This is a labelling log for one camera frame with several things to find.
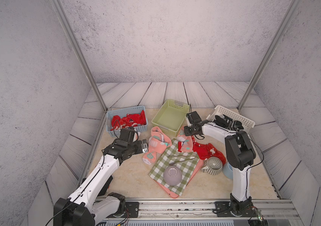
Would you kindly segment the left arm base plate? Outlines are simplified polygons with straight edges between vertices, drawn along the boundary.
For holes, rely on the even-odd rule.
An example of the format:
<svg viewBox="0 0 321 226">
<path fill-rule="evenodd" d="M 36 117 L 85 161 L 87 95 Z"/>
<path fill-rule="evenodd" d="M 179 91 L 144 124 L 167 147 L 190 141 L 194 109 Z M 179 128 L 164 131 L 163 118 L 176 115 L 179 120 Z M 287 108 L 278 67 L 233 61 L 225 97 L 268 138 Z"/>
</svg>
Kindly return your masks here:
<svg viewBox="0 0 321 226">
<path fill-rule="evenodd" d="M 139 215 L 139 202 L 121 202 L 119 209 L 108 218 L 137 218 Z"/>
</svg>

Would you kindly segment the red fluffy sock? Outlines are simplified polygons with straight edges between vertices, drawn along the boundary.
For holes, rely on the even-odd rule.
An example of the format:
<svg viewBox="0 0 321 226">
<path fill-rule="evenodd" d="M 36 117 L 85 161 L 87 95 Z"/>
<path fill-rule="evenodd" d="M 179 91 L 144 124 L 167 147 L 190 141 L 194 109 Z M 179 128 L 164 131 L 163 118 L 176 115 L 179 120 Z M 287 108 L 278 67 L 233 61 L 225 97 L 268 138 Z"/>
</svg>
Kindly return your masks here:
<svg viewBox="0 0 321 226">
<path fill-rule="evenodd" d="M 111 131 L 125 129 L 128 127 L 137 127 L 146 125 L 146 117 L 144 110 L 139 114 L 127 114 L 125 117 L 118 115 L 111 120 Z"/>
</svg>

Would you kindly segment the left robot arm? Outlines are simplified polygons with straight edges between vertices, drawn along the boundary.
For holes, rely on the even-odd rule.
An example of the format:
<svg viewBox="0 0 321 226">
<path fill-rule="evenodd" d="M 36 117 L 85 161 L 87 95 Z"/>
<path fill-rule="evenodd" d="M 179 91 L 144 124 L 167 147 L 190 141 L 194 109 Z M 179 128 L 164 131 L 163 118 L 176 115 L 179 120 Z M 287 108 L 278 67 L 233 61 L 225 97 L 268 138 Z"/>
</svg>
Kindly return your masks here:
<svg viewBox="0 0 321 226">
<path fill-rule="evenodd" d="M 126 223 L 130 215 L 123 195 L 109 193 L 101 202 L 95 200 L 125 160 L 147 150 L 147 140 L 139 140 L 133 127 L 121 129 L 120 136 L 103 150 L 101 160 L 85 181 L 68 198 L 58 199 L 50 222 L 54 226 L 97 226 L 113 216 L 124 218 L 121 225 Z"/>
</svg>

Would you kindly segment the black white striped sock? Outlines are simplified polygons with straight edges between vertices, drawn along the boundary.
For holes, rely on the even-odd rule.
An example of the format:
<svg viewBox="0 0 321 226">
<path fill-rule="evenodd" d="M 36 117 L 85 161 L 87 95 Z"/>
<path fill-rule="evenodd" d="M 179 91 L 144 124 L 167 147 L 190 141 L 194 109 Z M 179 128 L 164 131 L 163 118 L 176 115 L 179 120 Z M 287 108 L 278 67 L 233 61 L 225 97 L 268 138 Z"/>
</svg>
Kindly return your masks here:
<svg viewBox="0 0 321 226">
<path fill-rule="evenodd" d="M 232 118 L 226 115 L 221 115 L 221 116 L 216 115 L 215 119 L 213 120 L 213 123 L 215 123 L 217 126 L 220 126 L 230 131 L 244 130 L 244 127 L 241 121 L 233 120 Z"/>
</svg>

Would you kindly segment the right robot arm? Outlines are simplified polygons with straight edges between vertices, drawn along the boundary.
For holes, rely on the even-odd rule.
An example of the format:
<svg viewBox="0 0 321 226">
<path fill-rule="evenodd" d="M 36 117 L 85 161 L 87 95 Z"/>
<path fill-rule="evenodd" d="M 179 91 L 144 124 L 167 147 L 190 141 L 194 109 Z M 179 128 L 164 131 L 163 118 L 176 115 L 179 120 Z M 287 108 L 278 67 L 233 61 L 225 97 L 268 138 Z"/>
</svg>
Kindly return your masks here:
<svg viewBox="0 0 321 226">
<path fill-rule="evenodd" d="M 216 115 L 214 120 L 202 120 L 194 111 L 186 114 L 187 136 L 208 136 L 225 144 L 226 159 L 233 168 L 233 190 L 230 194 L 230 212 L 236 217 L 252 208 L 249 171 L 256 153 L 241 121 L 226 115 Z"/>
</svg>

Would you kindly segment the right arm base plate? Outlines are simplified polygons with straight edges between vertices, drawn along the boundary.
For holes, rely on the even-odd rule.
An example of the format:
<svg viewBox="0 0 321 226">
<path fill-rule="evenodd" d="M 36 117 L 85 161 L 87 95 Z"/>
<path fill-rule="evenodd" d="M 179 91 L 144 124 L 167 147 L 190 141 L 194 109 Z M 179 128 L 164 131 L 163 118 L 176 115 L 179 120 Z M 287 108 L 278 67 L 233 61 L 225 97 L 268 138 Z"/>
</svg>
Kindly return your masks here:
<svg viewBox="0 0 321 226">
<path fill-rule="evenodd" d="M 218 217 L 245 217 L 245 218 L 253 218 L 258 217 L 258 212 L 256 207 L 252 206 L 248 202 L 243 203 L 241 205 L 237 205 L 237 202 L 231 201 L 217 201 L 214 202 L 214 209 L 212 212 L 216 214 Z"/>
</svg>

